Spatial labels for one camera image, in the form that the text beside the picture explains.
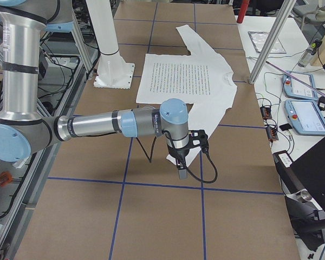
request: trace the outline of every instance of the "blue tape line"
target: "blue tape line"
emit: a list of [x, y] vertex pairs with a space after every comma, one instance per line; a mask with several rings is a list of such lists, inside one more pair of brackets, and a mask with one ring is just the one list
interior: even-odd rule
[[133, 142], [133, 138], [131, 138], [131, 140], [130, 140], [128, 157], [127, 157], [126, 165], [125, 165], [123, 184], [122, 184], [122, 187], [121, 187], [120, 199], [119, 199], [118, 210], [117, 210], [117, 216], [115, 217], [115, 224], [114, 224], [114, 229], [113, 229], [112, 242], [111, 242], [111, 245], [110, 245], [110, 251], [109, 251], [109, 256], [108, 256], [109, 260], [112, 259], [112, 254], [113, 254], [115, 235], [116, 235], [116, 232], [117, 232], [117, 227], [118, 227], [118, 222], [119, 222], [119, 214], [120, 214], [120, 209], [121, 209], [121, 202], [123, 200], [123, 194], [124, 194], [125, 180], [126, 180], [126, 175], [127, 175], [128, 168], [129, 168], [129, 161], [130, 161], [130, 156], [131, 156], [132, 142]]
[[[204, 179], [202, 152], [200, 152], [200, 175]], [[201, 183], [201, 210], [202, 210], [202, 233], [203, 233], [203, 246], [204, 246], [204, 260], [207, 260], [207, 246], [206, 246], [206, 217], [205, 217], [205, 194], [204, 184]]]
[[[192, 22], [186, 22], [186, 21], [160, 21], [160, 20], [144, 20], [144, 19], [123, 19], [123, 18], [115, 18], [113, 20], [118, 20], [118, 21], [138, 21], [138, 22], [159, 22], [159, 23], [192, 23]], [[217, 24], [217, 25], [236, 25], [236, 23], [203, 23], [203, 22], [198, 22], [199, 24]]]
[[[141, 43], [118, 43], [118, 45], [132, 45], [132, 46], [150, 46], [150, 47], [169, 47], [169, 48], [185, 48], [185, 46], [170, 46], [170, 45], [155, 45], [155, 44], [141, 44]], [[215, 50], [244, 50], [238, 48], [213, 48]]]
[[157, 15], [157, 10], [158, 10], [158, 3], [155, 5], [155, 12], [154, 12], [154, 17], [153, 17], [153, 24], [152, 24], [151, 36], [149, 37], [149, 44], [148, 44], [147, 53], [150, 52], [150, 48], [151, 48], [152, 36], [153, 36], [153, 29], [154, 29], [154, 22], [155, 22], [155, 16]]
[[[77, 178], [64, 178], [64, 177], [48, 177], [48, 179], [50, 179], [50, 180], [84, 181], [84, 182], [90, 182], [90, 183], [109, 183], [109, 184], [122, 184], [122, 185], [125, 184], [125, 185], [135, 185], [135, 186], [201, 190], [200, 187], [192, 187], [192, 186], [178, 186], [178, 185], [165, 185], [165, 184], [152, 184], [152, 183], [132, 183], [132, 182], [122, 182], [122, 181], [111, 181], [111, 180], [91, 180], [91, 179], [77, 179]], [[256, 193], [256, 194], [268, 194], [268, 195], [284, 195], [284, 193], [270, 192], [270, 191], [231, 190], [231, 189], [226, 189], [226, 188], [207, 188], [207, 187], [204, 187], [203, 189], [208, 190], [208, 191]]]
[[244, 50], [244, 49], [238, 49], [238, 48], [214, 48], [215, 50]]
[[165, 185], [165, 184], [153, 184], [153, 183], [127, 183], [127, 182], [125, 182], [125, 184], [127, 184], [127, 185], [135, 185], [135, 186], [201, 190], [201, 188], [199, 188], [199, 187], [192, 187], [192, 186], [178, 186], [178, 185]]
[[224, 191], [224, 192], [236, 192], [236, 193], [252, 193], [252, 194], [264, 194], [264, 195], [284, 195], [283, 192], [271, 192], [271, 191], [246, 191], [246, 190], [229, 190], [226, 188], [207, 188], [205, 191]]
[[118, 45], [148, 46], [148, 44], [142, 43], [118, 43]]
[[108, 183], [108, 184], [123, 184], [121, 181], [114, 180], [91, 180], [91, 179], [78, 179], [78, 178], [66, 178], [66, 177], [48, 177], [49, 180], [72, 180], [83, 181], [87, 183]]
[[202, 23], [200, 22], [199, 24], [217, 24], [217, 25], [236, 25], [236, 23]]
[[239, 127], [239, 128], [254, 128], [254, 129], [265, 129], [264, 126], [238, 126], [238, 125], [223, 125], [219, 124], [218, 126], [225, 126], [225, 127]]

